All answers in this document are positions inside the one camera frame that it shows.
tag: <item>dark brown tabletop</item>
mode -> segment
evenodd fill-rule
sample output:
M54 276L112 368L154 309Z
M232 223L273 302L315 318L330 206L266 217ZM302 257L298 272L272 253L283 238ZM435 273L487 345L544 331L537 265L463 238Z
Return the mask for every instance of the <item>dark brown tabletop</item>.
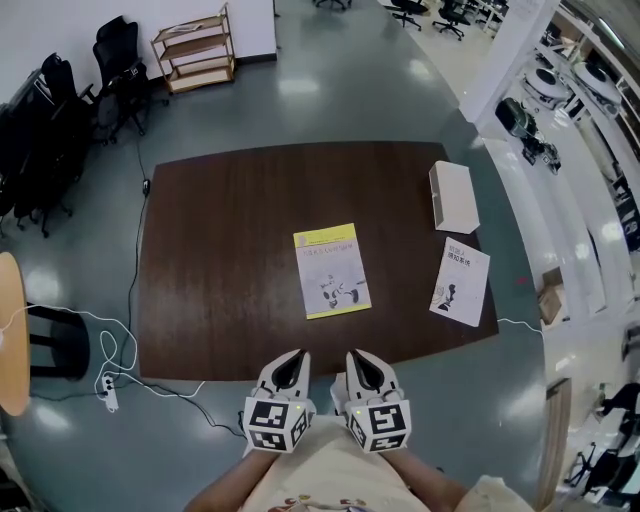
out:
M149 378L255 380L296 348L314 375L361 348L389 363L498 332L429 312L447 236L428 172L440 144L353 142L234 151L157 167L140 262L139 351ZM373 307L307 320L293 233L355 223Z

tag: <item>white cable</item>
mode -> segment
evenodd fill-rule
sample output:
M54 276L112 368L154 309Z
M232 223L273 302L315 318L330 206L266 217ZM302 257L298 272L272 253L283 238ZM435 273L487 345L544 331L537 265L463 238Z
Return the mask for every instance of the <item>white cable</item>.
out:
M514 325L518 325L518 324L526 325L529 328L529 330L543 334L540 329L534 329L527 322L524 322L523 320L516 321L516 320L510 320L508 318L498 318L498 322L509 322L510 324L514 324Z
M115 366L116 368L118 368L120 370L127 371L127 372L133 370L133 368L136 365L136 361L138 360L138 340L133 335L133 333L129 329L127 329L125 327L125 325L120 320L117 320L115 318L102 318L100 316L94 315L90 311L76 311L74 309L66 308L64 306L48 306L46 304L31 304L29 306L25 306L23 308L17 309L16 311L13 312L13 314L11 315L11 318L9 319L9 323L7 325L5 325L2 329L0 329L0 340L2 340L3 337L4 337L3 336L4 331L6 331L11 326L11 324L13 323L15 317L19 313L21 313L23 311L27 311L28 309L37 308L37 307L53 309L53 310L56 310L56 311L68 311L69 313L75 313L75 314L78 314L78 315L89 315L90 317L95 318L96 320L101 320L103 322L116 322L131 337L131 339L133 340L133 346L134 346L133 362L131 363L131 365L129 367L124 367L124 366L120 366L119 364L117 364L113 360L115 358L116 354L118 353L118 342L116 341L116 339L113 336L113 334L111 334L109 331L100 332L100 348L102 349L102 354L104 355L105 361L104 361L104 363L102 363L102 366L100 367L100 371L98 372L98 376L96 377L96 380L93 382L93 390L96 393L96 398L98 398L98 400L101 400L102 402L105 402L106 400L104 398L102 398L100 396L100 393L98 392L98 381L105 374L124 375L125 377L128 377L129 379L133 380L134 382L136 382L136 383L140 384L141 386L147 388L153 394L158 395L158 396L160 396L162 398L169 398L169 397L193 398L194 396L196 396L198 394L198 392L200 391L200 389L202 388L202 386L204 386L204 384L206 382L206 381L202 381L200 383L200 385L197 387L197 389L191 395L179 395L177 393L165 395L165 394L161 394L161 393L156 392L154 389L152 389L149 386L147 386L146 384L140 382L138 379L136 379L135 377L129 375L128 373L123 373L123 372L116 373L116 372L112 372L112 371L106 371L106 372L103 373L104 367L106 365L108 365L108 364L111 364L111 365ZM113 354L111 354L111 356L107 355L107 352L106 352L106 350L104 348L103 336L105 334L108 335L111 338L111 341L113 341L114 348L113 348Z

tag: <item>person's arm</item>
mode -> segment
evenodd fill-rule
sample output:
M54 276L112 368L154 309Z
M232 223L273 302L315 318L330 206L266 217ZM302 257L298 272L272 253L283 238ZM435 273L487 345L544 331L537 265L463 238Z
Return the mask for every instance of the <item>person's arm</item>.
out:
M467 494L465 487L426 466L406 448L381 455L431 512L453 512Z
M252 450L193 498L184 512L238 512L278 456L277 453Z

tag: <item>black cable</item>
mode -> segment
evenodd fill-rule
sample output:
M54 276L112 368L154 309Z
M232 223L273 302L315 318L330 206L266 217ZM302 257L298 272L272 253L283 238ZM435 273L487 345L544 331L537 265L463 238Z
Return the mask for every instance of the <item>black cable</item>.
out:
M140 139L136 140L136 150L138 153L138 163L140 164L140 172L142 173L142 177L144 180L147 179L147 175L144 172L144 167L142 165L142 157L140 156ZM131 294L133 293L133 288L136 284L136 281L138 280L138 265L140 262L140 232L142 230L142 219L144 218L144 210L147 206L147 198L148 196L145 195L144 196L144 201L142 203L142 209L140 210L140 219L138 220L138 231L136 234L136 263L135 263L135 273L133 275L133 281L131 281L131 286L129 286L129 293L127 294L127 314L128 314L128 320L127 320L127 329L129 330L129 332L131 332L131 317L132 317L132 313L131 313ZM122 341L121 343L121 347L120 347L120 358L118 360L118 366L122 366L122 358L124 357L124 349L127 346L127 343L129 341L129 334L126 335L125 339ZM120 374L122 373L122 368L118 368L118 373L116 374L115 378L113 379L113 382L115 383L119 378L120 378Z
M140 164L140 171L142 172L142 179L146 180L147 175L144 172L144 166L142 165L142 157L140 156L140 138L136 139L136 152L138 153L138 163Z
M244 411L238 411L238 427L240 427L240 431L243 434L246 434L246 432L244 431Z
M116 386L116 389L123 389L126 388L127 386L130 386L131 384L135 384L135 382L133 381L129 381L126 384L122 385L122 386ZM81 398L81 397L86 397L86 396L106 396L105 392L102 393L74 393L71 395L66 395L66 396L61 396L61 397L52 397L52 396L43 396L43 395L38 395L36 393L31 393L30 395L32 398L39 398L40 400L46 400L48 402L64 402L65 400L69 400L70 398Z
M166 391L167 393L176 395L176 398L182 398L182 400L184 400L185 402L189 402L191 405L197 407L200 412L202 413L202 415L205 417L205 419L207 420L207 423L211 426L211 428L216 428L216 427L221 427L224 428L226 430L228 430L229 432L231 432L234 436L236 437L242 437L243 439L246 439L246 436L244 434L238 434L237 432L235 432L231 427L227 426L227 425L223 425L221 423L216 423L216 421L213 419L213 417L211 416L211 414L209 414L209 412L202 407L199 403L195 402L194 400L191 400L190 398L187 398L186 396L181 396L179 393L173 391L172 389L166 388L164 386L161 386L160 384L150 384L148 382L143 382L145 386L150 387L150 388L158 388L161 389L163 391ZM116 389L123 389L126 388L127 386L130 386L131 384L138 384L135 381L129 381L126 384L123 384L122 386L116 386ZM87 396L104 396L105 393L74 393L72 395L67 395L67 396L62 396L62 397L49 397L49 396L42 396L42 395L38 395L36 393L32 393L31 397L32 398L39 398L41 400L46 400L48 402L64 402L65 400L70 400L71 398L82 398L82 397L87 397ZM242 430L244 432L244 429L242 428L242 423L239 423L240 425L240 430Z
M236 437L242 437L243 439L247 438L244 434L238 434L236 431L234 431L231 427L229 427L227 425L223 425L222 423L216 423L216 420L213 419L213 417L209 414L209 412L204 407L202 407L199 403L197 403L196 401L192 400L191 398L187 398L186 396L182 396L179 393L177 393L176 391L174 391L172 389L169 389L169 388L167 388L165 386L161 386L160 384L149 384L148 382L144 382L142 380L140 382L142 382L145 386L148 386L150 388L151 387L158 388L158 389L161 389L163 391L166 391L167 393L171 393L173 395L176 395L176 398L181 398L185 402L189 402L191 405L197 407L198 409L200 409L200 412L203 414L203 416L207 420L207 423L209 425L211 425L212 428L222 427L222 428L228 430L229 432L231 432Z

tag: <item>white pillar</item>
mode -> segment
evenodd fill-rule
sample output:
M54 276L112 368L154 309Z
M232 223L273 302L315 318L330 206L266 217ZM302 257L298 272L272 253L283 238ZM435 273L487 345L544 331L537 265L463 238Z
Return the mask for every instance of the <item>white pillar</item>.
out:
M559 4L560 0L509 0L509 12L491 50L460 102L467 121L477 123L495 110Z

